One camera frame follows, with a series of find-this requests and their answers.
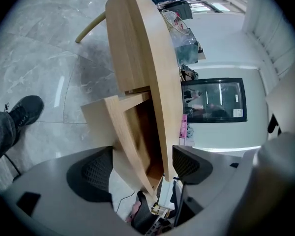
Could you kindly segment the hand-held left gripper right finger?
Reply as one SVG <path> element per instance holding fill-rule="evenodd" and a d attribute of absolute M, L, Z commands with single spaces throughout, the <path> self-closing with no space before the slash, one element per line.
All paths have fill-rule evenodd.
<path fill-rule="evenodd" d="M 187 221 L 192 226 L 227 228 L 230 211 L 227 202 L 217 198 L 228 186 L 242 157 L 208 152 L 187 146 L 173 146 L 173 167 L 183 188 L 178 202 L 175 226 Z"/>

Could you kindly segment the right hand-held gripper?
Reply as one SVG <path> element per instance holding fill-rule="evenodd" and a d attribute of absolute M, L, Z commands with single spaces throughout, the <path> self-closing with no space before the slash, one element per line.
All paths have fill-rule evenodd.
<path fill-rule="evenodd" d="M 173 229 L 174 225 L 159 215 L 152 214 L 146 196 L 142 191 L 137 193 L 141 203 L 134 215 L 134 229 L 143 236 L 158 236 Z"/>

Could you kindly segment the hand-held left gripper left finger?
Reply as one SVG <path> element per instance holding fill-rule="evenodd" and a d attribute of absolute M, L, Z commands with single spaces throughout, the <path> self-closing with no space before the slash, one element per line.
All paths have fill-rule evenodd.
<path fill-rule="evenodd" d="M 113 149 L 100 147 L 35 165 L 2 198 L 37 236 L 121 236 L 130 229 L 113 210 Z"/>

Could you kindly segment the oval wooden table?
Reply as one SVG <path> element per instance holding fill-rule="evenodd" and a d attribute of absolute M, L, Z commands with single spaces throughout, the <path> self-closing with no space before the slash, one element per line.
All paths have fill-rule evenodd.
<path fill-rule="evenodd" d="M 163 169 L 166 180 L 171 180 L 175 175 L 172 147 L 179 142 L 182 94 L 167 25 L 151 0 L 108 0 L 105 11 L 78 35 L 76 42 L 81 42 L 102 21 L 106 21 L 119 89 L 150 89 Z"/>

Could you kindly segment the person's right hand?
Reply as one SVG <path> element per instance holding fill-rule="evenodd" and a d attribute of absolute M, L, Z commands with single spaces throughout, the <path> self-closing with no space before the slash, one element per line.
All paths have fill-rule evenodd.
<path fill-rule="evenodd" d="M 131 210 L 129 217 L 127 217 L 127 219 L 126 219 L 126 223 L 131 223 L 131 221 L 134 219 L 136 213 L 138 212 L 140 206 L 141 206 L 141 202 L 136 201 L 135 204 L 132 206 L 132 210 Z"/>

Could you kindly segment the pink book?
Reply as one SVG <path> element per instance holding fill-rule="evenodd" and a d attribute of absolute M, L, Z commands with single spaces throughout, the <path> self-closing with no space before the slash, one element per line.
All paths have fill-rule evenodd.
<path fill-rule="evenodd" d="M 179 131 L 179 138 L 185 139 L 187 135 L 187 115 L 183 114 Z"/>

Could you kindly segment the black glass-door mini fridge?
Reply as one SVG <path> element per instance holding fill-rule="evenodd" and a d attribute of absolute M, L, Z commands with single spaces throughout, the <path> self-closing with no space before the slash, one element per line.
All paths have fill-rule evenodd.
<path fill-rule="evenodd" d="M 183 113 L 188 123 L 247 121 L 241 78 L 210 78 L 181 82 Z"/>

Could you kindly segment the dark clothes pile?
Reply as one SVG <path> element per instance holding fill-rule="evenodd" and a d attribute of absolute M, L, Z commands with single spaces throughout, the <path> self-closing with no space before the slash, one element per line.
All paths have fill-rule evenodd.
<path fill-rule="evenodd" d="M 199 75 L 196 71 L 190 69 L 187 65 L 182 64 L 180 67 L 180 79 L 181 81 L 193 81 L 199 78 Z"/>

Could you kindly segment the person's black left shoe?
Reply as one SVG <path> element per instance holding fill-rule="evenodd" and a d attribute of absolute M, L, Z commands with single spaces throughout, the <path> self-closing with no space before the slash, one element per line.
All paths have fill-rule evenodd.
<path fill-rule="evenodd" d="M 44 109 L 41 97 L 29 95 L 23 97 L 9 112 L 16 131 L 19 132 L 23 127 L 33 124 L 38 120 Z"/>

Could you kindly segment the person's left leg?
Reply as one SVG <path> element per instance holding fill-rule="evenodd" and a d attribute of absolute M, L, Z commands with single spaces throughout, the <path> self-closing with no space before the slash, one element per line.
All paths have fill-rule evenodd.
<path fill-rule="evenodd" d="M 0 112 L 0 159 L 13 146 L 16 136 L 12 117 L 8 112 Z"/>

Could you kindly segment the cardboard box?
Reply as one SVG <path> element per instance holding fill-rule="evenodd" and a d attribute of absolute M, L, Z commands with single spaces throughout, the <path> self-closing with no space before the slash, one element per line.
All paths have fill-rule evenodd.
<path fill-rule="evenodd" d="M 204 49 L 201 47 L 200 43 L 198 42 L 198 60 L 204 60 L 206 56 L 204 54 Z"/>

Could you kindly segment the person's white shirt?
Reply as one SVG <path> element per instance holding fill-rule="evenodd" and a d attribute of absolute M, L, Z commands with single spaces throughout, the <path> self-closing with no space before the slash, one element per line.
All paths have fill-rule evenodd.
<path fill-rule="evenodd" d="M 268 134 L 268 139 L 278 136 L 278 131 L 295 134 L 295 67 L 290 68 L 278 85 L 265 98 L 270 116 L 277 125 Z"/>

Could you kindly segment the plastic-wrapped grey box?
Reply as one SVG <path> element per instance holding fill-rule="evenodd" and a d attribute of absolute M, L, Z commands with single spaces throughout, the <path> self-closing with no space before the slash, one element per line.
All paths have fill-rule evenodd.
<path fill-rule="evenodd" d="M 178 65 L 194 64 L 198 62 L 198 41 L 192 30 L 189 28 L 189 34 L 185 35 L 174 30 L 170 32 Z"/>

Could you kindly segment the black cabinet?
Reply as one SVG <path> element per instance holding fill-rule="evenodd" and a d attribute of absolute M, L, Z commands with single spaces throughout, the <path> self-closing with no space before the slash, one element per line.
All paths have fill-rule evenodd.
<path fill-rule="evenodd" d="M 183 3 L 177 4 L 176 6 L 172 7 L 172 10 L 182 20 L 193 19 L 190 4 L 187 3 L 187 2 L 183 2 Z"/>

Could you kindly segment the glass window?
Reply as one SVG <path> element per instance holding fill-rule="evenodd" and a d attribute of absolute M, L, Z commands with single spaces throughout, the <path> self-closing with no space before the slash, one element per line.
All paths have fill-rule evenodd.
<path fill-rule="evenodd" d="M 224 13 L 244 15 L 246 5 L 236 0 L 190 0 L 191 11 L 196 13 Z"/>

